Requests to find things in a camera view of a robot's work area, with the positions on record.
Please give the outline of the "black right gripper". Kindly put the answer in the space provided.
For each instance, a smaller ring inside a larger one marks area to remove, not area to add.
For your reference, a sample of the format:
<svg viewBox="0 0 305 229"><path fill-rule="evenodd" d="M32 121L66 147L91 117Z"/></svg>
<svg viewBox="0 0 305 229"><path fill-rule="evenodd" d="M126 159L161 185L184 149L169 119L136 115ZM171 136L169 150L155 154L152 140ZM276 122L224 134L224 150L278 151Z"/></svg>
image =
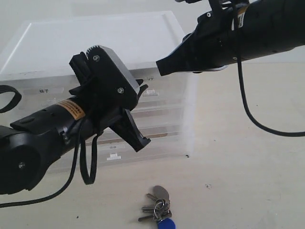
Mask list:
<svg viewBox="0 0 305 229"><path fill-rule="evenodd" d="M211 10L197 19L193 32L184 36L181 44L168 56L156 61L161 76L172 73L202 73L221 71L217 52L224 54L225 40L238 9L244 0L210 0Z"/></svg>

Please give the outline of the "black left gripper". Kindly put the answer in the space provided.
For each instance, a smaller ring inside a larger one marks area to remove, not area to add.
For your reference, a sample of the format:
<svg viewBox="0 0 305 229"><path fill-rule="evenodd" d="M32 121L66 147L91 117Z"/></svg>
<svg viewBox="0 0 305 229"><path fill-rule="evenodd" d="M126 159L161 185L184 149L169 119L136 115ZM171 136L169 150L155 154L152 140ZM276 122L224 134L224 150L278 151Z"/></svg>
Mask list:
<svg viewBox="0 0 305 229"><path fill-rule="evenodd" d="M144 137L138 129L131 114L132 110L109 103L98 92L97 78L92 73L85 53L74 55L69 65L80 83L80 86L72 89L70 93L83 99L93 109L92 118L97 131L110 128L135 151L139 151L150 143L151 140ZM136 82L140 87L138 93L140 98L148 85L144 84L144 80L136 80Z"/></svg>

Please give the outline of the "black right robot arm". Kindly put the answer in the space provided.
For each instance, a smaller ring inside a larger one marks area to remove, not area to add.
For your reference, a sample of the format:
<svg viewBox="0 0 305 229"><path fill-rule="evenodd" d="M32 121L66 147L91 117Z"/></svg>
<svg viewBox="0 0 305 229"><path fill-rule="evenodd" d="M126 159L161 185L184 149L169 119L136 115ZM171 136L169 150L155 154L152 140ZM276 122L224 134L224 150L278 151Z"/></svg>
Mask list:
<svg viewBox="0 0 305 229"><path fill-rule="evenodd" d="M160 75L220 71L248 61L290 51L305 43L302 0L212 0L193 32L157 61Z"/></svg>

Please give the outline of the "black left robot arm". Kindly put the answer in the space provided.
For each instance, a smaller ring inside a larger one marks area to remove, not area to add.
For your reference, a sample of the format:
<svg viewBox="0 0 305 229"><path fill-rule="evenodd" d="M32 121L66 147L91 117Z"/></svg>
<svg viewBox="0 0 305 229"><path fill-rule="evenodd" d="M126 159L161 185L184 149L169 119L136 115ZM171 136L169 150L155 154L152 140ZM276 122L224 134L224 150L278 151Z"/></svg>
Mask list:
<svg viewBox="0 0 305 229"><path fill-rule="evenodd" d="M80 157L83 181L93 183L97 140L107 128L135 151L150 143L131 114L148 86L133 77L113 50L93 47L69 64L79 83L69 98L1 126L1 194L32 190L70 150Z"/></svg>

